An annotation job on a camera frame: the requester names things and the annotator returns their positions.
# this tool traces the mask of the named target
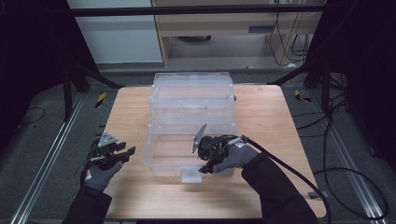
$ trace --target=glove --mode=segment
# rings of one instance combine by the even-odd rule
[[[108,186],[111,177],[122,167],[122,161],[118,161],[108,170],[101,170],[96,165],[92,165],[85,176],[84,185],[93,189],[104,191]]]
[[[244,144],[243,142],[237,142],[231,146],[228,146],[228,157],[219,164],[213,166],[213,172],[218,173],[227,168],[233,167],[244,167],[259,153],[252,147]]]

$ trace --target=plastic storage box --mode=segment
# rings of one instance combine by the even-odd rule
[[[156,74],[150,97],[151,121],[143,162],[156,176],[200,182],[206,164],[191,153],[194,136],[238,135],[233,119],[233,81],[228,73]],[[220,175],[231,175],[232,169]]]
[[[233,117],[233,81],[228,73],[159,73],[150,97],[153,117]]]

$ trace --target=gray floor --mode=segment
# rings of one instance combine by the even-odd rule
[[[235,84],[262,84],[283,77],[292,70],[287,66],[278,65],[271,55],[268,43],[262,35],[212,36],[209,41],[201,41],[199,38],[174,38],[169,55],[170,61],[166,69],[140,69],[103,75],[117,83],[134,86],[150,85],[157,71],[221,70],[229,72]],[[295,90],[299,90],[311,99],[316,99],[320,92],[319,88],[306,91],[302,85],[303,80],[304,74],[282,86],[296,127],[303,127],[321,116],[319,106],[316,104],[319,101],[308,103],[294,97]],[[106,124],[117,95],[117,90],[112,90],[91,78],[89,81],[91,89],[88,93],[74,93],[75,100],[80,97],[83,99],[80,110],[59,154],[56,155],[55,163],[50,167],[48,178],[43,183],[34,206],[29,211],[27,223],[60,223],[72,202],[74,193],[78,190],[78,176],[75,175],[75,170],[84,160],[92,140],[102,131],[100,125]],[[103,91],[106,92],[106,99],[100,108],[95,108],[98,95]],[[332,91],[332,96],[338,93],[338,91]],[[32,109],[27,112],[22,123],[30,123],[37,119],[38,121],[23,124],[8,145],[9,153],[0,159],[1,223],[8,223],[17,211],[34,183],[35,175],[46,159],[57,133],[62,128],[64,118],[62,86],[39,93],[32,101],[31,107]],[[387,218],[376,223],[396,223],[394,196],[396,174],[391,171],[384,159],[370,155],[369,145],[353,115],[347,112],[346,106],[334,112],[333,122],[332,133],[328,135],[326,145],[327,167],[350,166],[350,162],[353,161],[353,168],[370,176],[388,200]],[[325,125],[323,121],[298,131],[314,172],[323,168],[324,137],[313,137],[313,135],[324,133]],[[328,176],[336,195],[345,200],[348,206],[366,215],[365,212],[370,208],[367,210],[365,207],[364,200],[367,197],[361,196],[361,191],[365,189],[359,189],[359,185],[351,184],[355,183],[356,177],[344,172],[331,172]],[[316,175],[316,180],[321,190],[328,189],[323,175]],[[383,208],[381,198],[376,191],[371,187],[367,190],[372,193],[379,207]],[[328,200],[333,223],[375,223],[351,214],[332,196]],[[123,223],[131,222],[131,220],[125,220]],[[323,218],[321,223],[326,223],[326,218]]]

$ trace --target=black sleeve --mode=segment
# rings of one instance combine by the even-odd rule
[[[63,224],[104,223],[111,197],[102,191],[81,187]]]
[[[260,195],[264,223],[318,223],[305,198],[282,170],[263,153],[244,167],[242,177]]]

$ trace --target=tabletop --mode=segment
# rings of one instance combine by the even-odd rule
[[[316,185],[280,87],[233,85],[233,91],[239,134],[257,142]],[[113,198],[106,218],[262,217],[259,195],[242,178],[240,169],[235,169],[232,176],[204,176],[202,183],[189,184],[181,183],[177,176],[152,174],[143,163],[150,95],[151,87],[121,88],[110,112],[105,131],[136,150],[105,190]],[[321,199],[311,200],[307,195],[313,190],[296,175],[281,169],[316,216],[324,217]]]

